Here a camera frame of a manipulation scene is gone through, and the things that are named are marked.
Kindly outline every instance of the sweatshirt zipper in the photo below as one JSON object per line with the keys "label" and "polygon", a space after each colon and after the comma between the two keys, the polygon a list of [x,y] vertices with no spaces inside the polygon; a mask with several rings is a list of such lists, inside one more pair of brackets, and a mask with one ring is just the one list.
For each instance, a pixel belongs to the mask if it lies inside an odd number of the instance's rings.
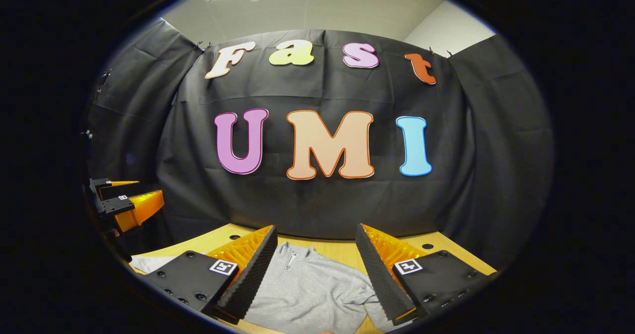
{"label": "sweatshirt zipper", "polygon": [[286,267],[284,267],[284,269],[288,270],[289,267],[291,266],[291,263],[293,262],[293,259],[295,259],[295,256],[297,256],[298,254],[295,252],[292,252],[291,257],[289,259],[289,262],[286,264]]}

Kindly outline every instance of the sweatshirt collar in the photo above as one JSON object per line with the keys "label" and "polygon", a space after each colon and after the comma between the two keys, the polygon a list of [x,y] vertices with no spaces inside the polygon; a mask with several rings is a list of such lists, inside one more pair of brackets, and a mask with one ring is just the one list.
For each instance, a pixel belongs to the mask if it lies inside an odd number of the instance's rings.
{"label": "sweatshirt collar", "polygon": [[293,246],[287,241],[284,241],[276,249],[276,255],[283,259],[287,259],[294,252],[297,254],[295,261],[306,261],[316,253],[316,249],[314,246],[310,246],[310,248]]}

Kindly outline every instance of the black backdrop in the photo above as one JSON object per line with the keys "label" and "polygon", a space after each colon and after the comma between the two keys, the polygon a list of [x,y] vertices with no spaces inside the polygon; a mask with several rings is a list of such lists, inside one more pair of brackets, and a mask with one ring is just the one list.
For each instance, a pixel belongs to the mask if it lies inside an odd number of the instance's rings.
{"label": "black backdrop", "polygon": [[[14,244],[7,332],[210,332],[134,281],[73,196],[86,176],[80,149],[69,147],[82,129],[84,95],[102,60],[139,25],[125,20],[153,1],[2,0],[11,66],[3,76],[12,95],[2,121],[11,150],[26,151],[10,153],[7,164],[9,191],[18,190],[6,223]],[[627,321],[619,305],[625,258],[616,250],[628,229],[622,182],[631,153],[623,144],[632,137],[621,32],[628,14],[616,12],[626,0],[455,1],[506,35],[536,76],[553,115],[556,171],[546,216],[513,266],[426,330],[616,332]]]}
{"label": "black backdrop", "polygon": [[[268,62],[277,44],[298,39],[313,44],[310,65]],[[218,50],[246,42],[256,47],[227,75],[204,78]],[[342,47],[351,42],[374,46],[378,67],[347,67]],[[415,76],[404,57],[408,53],[431,63],[434,85]],[[111,75],[89,111],[90,174],[156,183],[166,200],[145,228],[122,237],[132,253],[154,250],[150,244],[180,243],[226,223],[251,228],[274,223],[281,234],[351,240],[362,222],[399,237],[440,230],[502,268],[521,248],[546,200],[554,152],[546,108],[500,35],[450,59],[396,40],[330,30],[245,36],[203,52],[158,20],[106,68]],[[269,112],[262,163],[254,173],[233,174],[218,161],[214,118],[253,108]],[[288,179],[293,127],[286,115],[295,110],[315,110],[331,134],[347,112],[371,113],[374,175]],[[399,172],[405,151],[395,119],[401,116],[426,119],[431,173]],[[239,119],[233,132],[233,152],[244,157],[247,124]],[[311,163],[318,168],[315,158]],[[132,244],[139,234],[143,239]]]}

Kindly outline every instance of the ceiling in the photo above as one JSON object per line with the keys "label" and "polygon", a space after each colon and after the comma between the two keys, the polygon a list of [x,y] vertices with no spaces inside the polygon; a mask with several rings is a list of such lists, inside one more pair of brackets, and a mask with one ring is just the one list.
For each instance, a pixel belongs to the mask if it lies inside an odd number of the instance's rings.
{"label": "ceiling", "polygon": [[290,29],[358,31],[404,40],[443,0],[183,0],[163,19],[193,42],[218,44]]}

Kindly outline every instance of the black curtain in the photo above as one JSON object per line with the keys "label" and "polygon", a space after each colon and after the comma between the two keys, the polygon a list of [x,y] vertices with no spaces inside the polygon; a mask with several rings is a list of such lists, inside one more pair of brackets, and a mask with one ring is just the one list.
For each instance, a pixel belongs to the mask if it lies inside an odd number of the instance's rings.
{"label": "black curtain", "polygon": [[[272,65],[286,40],[313,43],[310,65]],[[223,47],[256,42],[225,76],[204,75]],[[373,69],[347,67],[342,47],[375,47]],[[432,65],[435,85],[419,80],[404,54]],[[226,223],[276,224],[281,234],[353,239],[358,223],[390,235],[442,231],[495,268],[507,266],[537,223],[553,171],[553,137],[542,96],[499,35],[453,58],[396,40],[347,31],[263,33],[202,52],[167,22],[142,31],[109,63],[111,76],[90,112],[93,178],[141,180],[162,189],[160,214],[122,237],[132,253],[185,241]],[[234,112],[233,151],[247,153],[252,108],[269,110],[257,171],[229,173],[218,160],[214,118]],[[315,110],[334,134],[350,111],[374,116],[375,174],[295,181],[293,126],[286,115]],[[425,176],[399,172],[404,140],[395,119],[422,117]],[[311,165],[319,169],[315,159]],[[343,165],[343,157],[337,168]]]}
{"label": "black curtain", "polygon": [[469,210],[443,234],[502,269],[546,205],[554,137],[540,90],[501,35],[449,58],[472,110],[476,166]]}
{"label": "black curtain", "polygon": [[[200,52],[163,19],[125,41],[106,63],[104,72],[110,76],[89,108],[91,178],[139,180],[148,192],[160,189],[156,149],[161,130],[177,88]],[[163,210],[118,240],[133,254],[174,243]]]}

